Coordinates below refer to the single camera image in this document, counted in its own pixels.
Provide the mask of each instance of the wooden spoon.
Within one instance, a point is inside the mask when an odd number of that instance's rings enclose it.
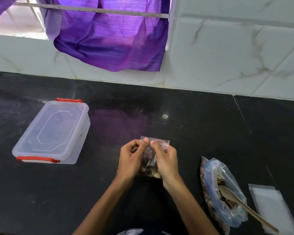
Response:
[[[231,200],[240,206],[242,206],[244,209],[247,210],[248,213],[250,213],[252,216],[254,216],[255,219],[257,219],[259,222],[261,222],[263,225],[267,226],[271,230],[275,231],[276,233],[279,233],[279,230],[274,227],[273,225],[269,224],[266,220],[264,220],[258,213],[253,211],[250,207],[248,207],[246,204],[244,204],[229,188],[225,186],[218,186],[221,194],[223,197],[225,197],[228,200]]]

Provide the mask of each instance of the forearm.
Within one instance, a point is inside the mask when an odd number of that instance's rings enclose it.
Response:
[[[101,235],[126,188],[126,182],[115,179],[72,235]]]
[[[168,192],[179,210],[189,235],[219,235],[181,178],[170,183]]]

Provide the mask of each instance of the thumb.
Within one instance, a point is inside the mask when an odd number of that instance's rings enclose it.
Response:
[[[146,150],[148,143],[149,143],[148,138],[144,138],[143,140],[141,140],[139,142],[138,149],[136,150],[136,152],[134,154],[137,156],[141,156],[144,153],[144,151]]]
[[[150,146],[156,151],[157,157],[162,157],[165,152],[163,151],[162,147],[160,144],[154,140],[150,142]]]

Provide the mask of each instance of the person's right hand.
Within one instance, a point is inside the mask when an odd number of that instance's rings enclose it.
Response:
[[[160,144],[154,140],[150,142],[151,147],[156,151],[158,171],[163,178],[163,186],[166,190],[172,183],[182,181],[179,169],[177,166],[177,153],[176,149],[168,146],[164,152]]]

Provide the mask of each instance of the container lid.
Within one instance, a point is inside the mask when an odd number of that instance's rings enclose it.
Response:
[[[12,150],[15,157],[65,159],[72,151],[89,107],[85,103],[47,102]]]

